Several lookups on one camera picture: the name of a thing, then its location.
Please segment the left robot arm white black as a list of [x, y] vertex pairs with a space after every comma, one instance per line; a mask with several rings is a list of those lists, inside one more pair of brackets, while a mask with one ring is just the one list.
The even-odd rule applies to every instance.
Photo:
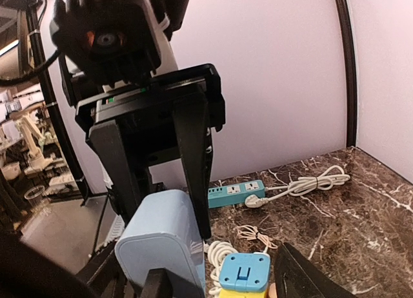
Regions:
[[68, 104], [129, 223], [153, 189], [150, 168], [180, 160], [202, 238], [211, 236], [212, 132], [225, 124], [215, 66], [179, 69], [172, 47], [189, 0], [56, 0], [50, 35]]

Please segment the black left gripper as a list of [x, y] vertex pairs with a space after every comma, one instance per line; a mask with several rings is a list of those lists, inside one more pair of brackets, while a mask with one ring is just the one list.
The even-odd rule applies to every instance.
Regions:
[[85, 75], [71, 74], [64, 58], [59, 66], [68, 104], [101, 161], [110, 201], [124, 222], [151, 191], [149, 169], [180, 160], [200, 236], [209, 239], [211, 132], [226, 121], [215, 66], [194, 66], [107, 93]]

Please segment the light blue charger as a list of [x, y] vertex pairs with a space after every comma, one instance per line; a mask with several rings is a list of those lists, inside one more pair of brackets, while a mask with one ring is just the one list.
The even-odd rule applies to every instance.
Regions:
[[205, 258], [192, 202], [181, 190], [146, 196], [116, 242], [126, 278], [142, 288], [152, 269], [165, 269], [174, 297], [205, 296]]

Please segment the yellow cube socket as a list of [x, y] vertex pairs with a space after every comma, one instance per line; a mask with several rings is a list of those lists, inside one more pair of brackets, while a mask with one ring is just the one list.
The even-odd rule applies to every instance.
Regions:
[[267, 298], [268, 290], [262, 292], [239, 292], [235, 290], [222, 289], [219, 298]]

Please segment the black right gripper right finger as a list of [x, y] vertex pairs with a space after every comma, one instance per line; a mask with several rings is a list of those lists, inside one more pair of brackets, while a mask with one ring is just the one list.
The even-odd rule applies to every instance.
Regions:
[[278, 247], [273, 263], [280, 298], [352, 298], [355, 295], [325, 276], [289, 243]]

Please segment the pink charger plug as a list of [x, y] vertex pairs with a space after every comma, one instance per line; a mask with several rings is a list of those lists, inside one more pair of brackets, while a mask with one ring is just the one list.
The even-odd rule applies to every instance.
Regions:
[[275, 283], [271, 283], [270, 286], [268, 287], [267, 297], [268, 298], [277, 298], [277, 291], [276, 291], [276, 284]]

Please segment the blue adapter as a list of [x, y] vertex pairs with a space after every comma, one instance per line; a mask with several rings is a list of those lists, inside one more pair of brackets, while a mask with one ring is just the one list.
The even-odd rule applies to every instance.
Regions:
[[231, 253], [219, 273], [223, 289], [236, 292], [264, 292], [270, 279], [270, 257], [264, 253]]

